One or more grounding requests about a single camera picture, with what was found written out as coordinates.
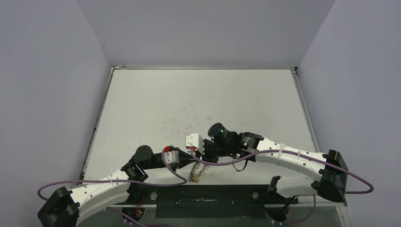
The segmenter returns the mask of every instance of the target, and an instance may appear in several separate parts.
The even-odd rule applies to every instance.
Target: metal frame
[[[272,66],[267,66],[267,65],[243,65],[243,66],[238,66],[238,65],[225,65],[225,64],[216,64],[216,65],[199,65],[199,66],[163,66],[163,65],[154,65],[154,66],[149,66],[149,65],[118,65],[118,66],[113,66],[111,68],[110,71],[110,76],[109,76],[109,80],[107,82],[107,87],[105,90],[105,95],[103,98],[103,102],[102,102],[102,106],[100,108],[99,111],[99,115],[96,121],[96,126],[94,129],[94,133],[92,135],[92,139],[90,142],[90,146],[87,152],[87,156],[85,159],[85,164],[82,170],[82,174],[81,174],[81,178],[83,179],[87,166],[88,166],[88,162],[90,159],[90,155],[92,152],[92,148],[93,148],[93,143],[95,141],[96,138],[96,133],[97,133],[97,128],[99,126],[100,123],[100,119],[102,117],[102,113],[103,113],[103,109],[106,103],[106,99],[107,99],[107,94],[113,79],[113,74],[115,70],[286,70],[289,69],[291,70],[291,74],[293,76],[293,80],[294,80],[294,84],[298,93],[298,97],[299,100],[301,102],[301,106],[304,112],[304,116],[306,119],[306,123],[307,126],[309,128],[309,132],[311,134],[311,138],[314,144],[314,148],[316,152],[320,152],[320,148],[319,148],[319,144],[317,141],[317,137],[312,125],[312,121],[310,119],[310,115],[308,112],[308,109],[305,105],[305,100],[304,97],[302,95],[302,91],[301,91],[301,87],[299,85],[299,81],[298,81],[298,75],[296,73],[296,68],[295,67],[290,67],[290,68],[277,68],[277,67],[272,67]],[[311,196],[300,196],[299,198],[299,203],[298,204],[294,204],[294,206],[312,206],[313,205],[313,199]],[[265,207],[275,207],[276,205],[265,205]],[[345,210],[345,206],[346,203],[343,205],[338,205],[338,203],[334,203],[334,202],[330,202],[327,201],[319,196],[316,197],[316,206],[335,206],[336,210],[337,210],[337,214],[339,216],[340,219],[340,223],[342,227],[351,227],[351,224],[349,222],[349,218],[347,215],[347,212]],[[113,207],[136,207],[136,204],[132,204],[132,205],[114,205]],[[152,207],[156,207],[156,205],[140,205],[138,206],[140,208],[152,208]]]

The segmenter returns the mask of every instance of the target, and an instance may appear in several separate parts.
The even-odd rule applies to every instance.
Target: round knob
[[[153,154],[152,148],[150,148],[148,145],[142,145],[137,148],[135,154],[132,156],[131,159],[135,164],[138,164],[141,161],[150,159],[152,154]]]

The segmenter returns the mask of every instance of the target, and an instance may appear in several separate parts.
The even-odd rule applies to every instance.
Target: cable tie
[[[106,177],[106,179],[110,181],[110,183],[112,184],[112,187],[113,187],[113,189],[114,189],[114,183],[113,183],[113,181],[112,181],[109,177]]]
[[[283,153],[283,149],[286,146],[285,143],[280,143],[280,149],[279,149],[279,154],[277,155],[277,165],[280,165],[280,158],[281,158],[281,154]]]
[[[298,157],[296,158],[296,171],[299,172],[299,156],[301,155],[301,150],[298,151]]]

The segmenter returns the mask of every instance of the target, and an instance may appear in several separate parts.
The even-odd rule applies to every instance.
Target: white enclosure
[[[399,226],[400,9],[399,0],[2,1],[1,226],[41,227],[36,190],[44,184],[76,180],[83,169],[85,179],[103,178],[137,146],[183,147],[186,134],[207,137],[215,122],[304,150],[338,150],[375,186],[346,196],[352,226]],[[114,65],[237,70],[120,68],[103,103]],[[299,83],[282,70],[290,67]],[[200,183],[295,174],[254,163],[232,173],[232,166],[210,168]],[[148,174],[149,182],[175,181],[165,171]],[[360,187],[347,182],[349,190]],[[311,203],[296,207],[297,218],[306,215],[304,205]],[[299,226],[347,226],[343,208],[319,208]],[[104,214],[88,226],[121,221]]]
[[[115,70],[88,155],[85,179],[121,168],[137,147],[185,150],[185,136],[204,138],[211,125],[253,132],[314,152],[314,144],[290,70]],[[220,158],[220,162],[231,161]],[[177,172],[187,176],[191,165]],[[165,169],[147,170],[149,183],[171,183]],[[211,166],[202,184],[268,184],[273,176],[299,175],[266,163]]]

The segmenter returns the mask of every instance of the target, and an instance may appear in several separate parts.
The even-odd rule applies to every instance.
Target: white arm segment
[[[300,153],[306,156],[310,156],[322,161],[326,161],[323,158],[323,153],[314,153],[287,147],[284,144],[279,144],[264,138],[259,142],[257,149],[260,150],[289,150],[296,153]],[[288,198],[294,195],[311,195],[317,194],[317,191],[311,187],[311,183],[314,181],[320,181],[322,175],[319,173],[320,169],[324,169],[325,165],[313,162],[307,158],[299,157],[298,155],[291,155],[287,153],[263,153],[255,156],[257,162],[267,162],[282,166],[294,171],[300,172],[304,175],[297,175],[292,177],[281,177],[277,182],[277,193],[284,198]]]
[[[275,143],[268,138],[264,138],[264,140],[259,142],[258,148],[260,150],[271,150],[271,149],[280,149],[280,144]],[[287,147],[287,146],[282,146],[283,150],[289,150],[289,151],[294,151],[296,153],[300,152],[303,155],[310,156],[322,161],[326,161],[325,158],[323,158],[323,153],[314,153],[314,152],[308,152],[308,151],[303,151],[299,149],[295,149],[292,147]],[[306,158],[303,157],[298,157],[298,155],[291,155],[287,153],[264,153],[264,154],[259,154],[255,156],[257,162],[267,162],[267,163],[272,163],[276,164],[278,166],[282,166],[288,169],[292,169],[294,171],[300,172],[302,174],[305,174],[306,176],[311,177],[315,181],[320,181],[322,178],[322,175],[319,173],[320,169],[324,169],[325,165],[317,163],[317,162],[312,162],[309,161]]]
[[[102,180],[128,179],[128,175],[121,170],[109,175]],[[79,188],[71,189],[71,198],[74,202],[79,202],[79,218],[77,225],[83,220],[97,212],[106,209],[116,203],[124,202],[128,199],[128,192],[131,183],[96,183],[88,184]]]

